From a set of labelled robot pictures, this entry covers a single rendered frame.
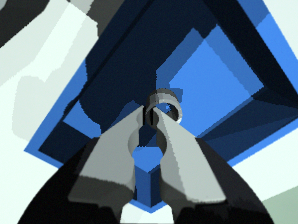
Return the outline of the blue crate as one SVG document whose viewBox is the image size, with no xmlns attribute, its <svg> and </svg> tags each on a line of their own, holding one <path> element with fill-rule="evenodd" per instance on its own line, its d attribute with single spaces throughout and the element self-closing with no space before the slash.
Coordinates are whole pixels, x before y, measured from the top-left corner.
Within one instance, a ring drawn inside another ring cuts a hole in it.
<svg viewBox="0 0 298 224">
<path fill-rule="evenodd" d="M 160 88 L 232 167 L 298 128 L 298 59 L 263 0 L 124 0 L 23 151 L 59 169 Z M 132 153 L 129 204 L 150 214 L 156 133 L 145 118 Z"/>
</svg>

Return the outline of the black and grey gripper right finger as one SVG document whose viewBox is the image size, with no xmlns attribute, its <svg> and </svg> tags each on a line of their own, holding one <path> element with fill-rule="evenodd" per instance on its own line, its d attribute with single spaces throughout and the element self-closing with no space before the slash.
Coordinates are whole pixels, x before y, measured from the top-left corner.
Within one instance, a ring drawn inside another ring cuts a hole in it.
<svg viewBox="0 0 298 224">
<path fill-rule="evenodd" d="M 202 138 L 156 106 L 150 119 L 163 153 L 160 197 L 173 223 L 183 207 L 192 207 L 198 224 L 275 224 L 250 185 Z"/>
</svg>

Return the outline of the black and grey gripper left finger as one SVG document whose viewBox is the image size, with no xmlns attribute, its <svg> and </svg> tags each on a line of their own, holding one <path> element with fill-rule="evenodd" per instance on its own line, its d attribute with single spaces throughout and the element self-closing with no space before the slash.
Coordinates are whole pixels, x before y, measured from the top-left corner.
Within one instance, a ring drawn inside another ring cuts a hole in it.
<svg viewBox="0 0 298 224">
<path fill-rule="evenodd" d="M 17 224 L 91 224 L 100 207 L 111 207 L 120 223 L 134 197 L 141 105 L 99 137 L 93 137 L 64 163 L 32 198 Z"/>
</svg>

